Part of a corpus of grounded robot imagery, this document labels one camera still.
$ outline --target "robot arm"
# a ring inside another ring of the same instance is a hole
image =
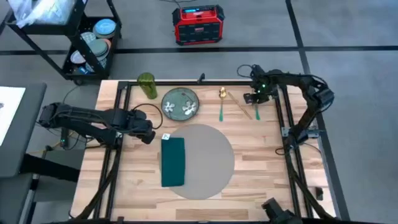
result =
[[[246,103],[264,103],[270,98],[279,97],[278,85],[292,85],[301,89],[307,102],[307,110],[300,121],[289,131],[284,142],[285,146],[293,149],[308,139],[307,128],[322,109],[329,107],[335,96],[324,80],[314,75],[294,75],[283,73],[280,70],[265,72],[259,65],[252,66],[250,74],[253,82],[251,87],[254,93],[244,94]]]
[[[103,124],[106,128],[97,128],[92,123]],[[155,137],[152,122],[146,120],[146,114],[140,110],[116,108],[98,111],[52,103],[43,107],[39,124],[45,128],[71,129],[83,137],[92,136],[107,146],[117,146],[121,134],[135,136],[146,144]]]

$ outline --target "wooden table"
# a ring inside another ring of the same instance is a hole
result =
[[[113,108],[117,85],[116,80],[102,82],[96,104],[97,110]],[[141,103],[152,103],[161,107],[160,102],[164,94],[175,87],[158,86],[158,97],[155,100],[148,100],[142,90],[134,86],[130,109]],[[261,204],[271,197],[274,197],[282,208],[293,211],[285,159],[284,156],[275,154],[275,149],[282,146],[282,138],[274,100],[259,105],[261,120],[258,121],[255,119],[254,107],[245,104],[243,100],[243,93],[250,92],[250,87],[224,87],[238,100],[239,105],[252,119],[249,119],[227,95],[224,99],[224,121],[219,122],[218,91],[221,87],[188,86],[200,99],[198,114],[193,119],[181,123],[165,118],[163,126],[157,130],[157,135],[150,145],[125,136],[112,220],[119,216],[129,221],[268,220],[264,210],[261,209]],[[300,89],[292,87],[288,90],[294,120],[297,122],[307,106]],[[154,126],[159,124],[160,116],[155,108],[142,106],[140,110],[147,113],[148,119],[152,120]],[[285,124],[288,124],[284,106],[282,111]],[[228,138],[234,150],[234,174],[229,184],[220,193],[206,200],[187,200],[160,186],[161,136],[188,124],[207,124],[220,130]],[[318,147],[316,140],[309,140],[307,143]],[[320,204],[328,213],[335,215],[320,151],[303,145],[301,153],[310,191],[314,193],[315,187],[321,187],[324,199]],[[84,209],[97,191],[103,157],[103,148],[86,150],[72,206],[73,216]],[[297,190],[302,215],[305,216],[302,194],[299,188]],[[104,216],[106,201],[107,198],[104,197],[101,217]]]

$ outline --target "green glass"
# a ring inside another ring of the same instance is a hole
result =
[[[155,77],[153,74],[149,72],[142,73],[138,76],[137,82],[148,99],[153,100],[157,98]]]

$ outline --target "green cloth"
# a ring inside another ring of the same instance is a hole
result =
[[[176,187],[184,183],[184,138],[162,139],[162,187]]]

